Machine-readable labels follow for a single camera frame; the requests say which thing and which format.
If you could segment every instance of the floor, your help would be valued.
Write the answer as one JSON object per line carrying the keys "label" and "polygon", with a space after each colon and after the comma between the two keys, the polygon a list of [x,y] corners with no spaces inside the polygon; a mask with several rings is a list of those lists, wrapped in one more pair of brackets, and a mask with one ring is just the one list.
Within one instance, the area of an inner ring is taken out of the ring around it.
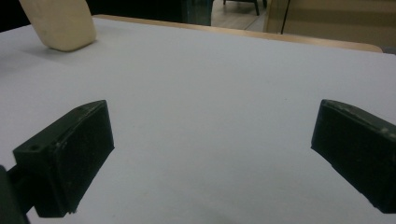
{"label": "floor", "polygon": [[215,0],[212,9],[212,26],[237,30],[262,32],[265,8],[259,0],[260,16],[257,16],[253,3]]}

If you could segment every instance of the chair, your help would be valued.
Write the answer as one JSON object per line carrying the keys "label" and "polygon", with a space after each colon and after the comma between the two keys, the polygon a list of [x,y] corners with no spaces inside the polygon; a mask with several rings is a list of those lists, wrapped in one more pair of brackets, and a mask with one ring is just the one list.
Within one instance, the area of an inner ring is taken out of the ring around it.
{"label": "chair", "polygon": [[[257,0],[228,0],[228,1],[254,3],[254,6],[256,7],[256,13],[257,13],[258,16],[260,16],[259,4],[257,3]],[[262,3],[264,4],[264,8],[267,8],[267,0],[262,0]]]}

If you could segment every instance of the table surface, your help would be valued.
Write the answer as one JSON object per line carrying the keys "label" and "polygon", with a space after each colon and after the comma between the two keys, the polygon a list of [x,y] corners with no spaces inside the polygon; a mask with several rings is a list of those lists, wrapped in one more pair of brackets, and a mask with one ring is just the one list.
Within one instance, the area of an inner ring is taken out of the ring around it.
{"label": "table surface", "polygon": [[107,100],[115,150],[78,212],[32,223],[394,223],[310,149],[322,99],[396,123],[396,57],[94,19],[63,53],[0,34],[0,163]]}
{"label": "table surface", "polygon": [[307,36],[276,35],[276,34],[252,32],[252,31],[246,31],[246,30],[235,30],[235,29],[227,29],[227,28],[221,28],[221,27],[185,24],[185,23],[177,23],[177,22],[169,22],[169,21],[151,21],[151,20],[143,20],[143,19],[128,18],[128,17],[118,17],[118,16],[110,16],[110,15],[95,15],[94,17],[101,18],[101,19],[107,19],[107,20],[113,20],[113,21],[128,21],[128,22],[134,22],[134,23],[143,23],[143,24],[161,25],[161,26],[169,26],[169,27],[177,27],[177,28],[185,28],[185,29],[193,29],[193,30],[202,30],[202,31],[214,32],[214,33],[242,35],[242,36],[256,37],[256,38],[262,38],[262,39],[280,40],[280,41],[287,41],[287,42],[292,42],[292,43],[319,45],[319,46],[327,46],[327,47],[334,47],[334,48],[341,48],[341,49],[358,49],[358,50],[365,50],[365,51],[371,51],[371,52],[382,52],[382,49],[375,45],[354,43],[354,42],[347,42],[347,41],[339,41],[339,40],[330,40],[330,39],[320,39],[320,38],[307,37]]}

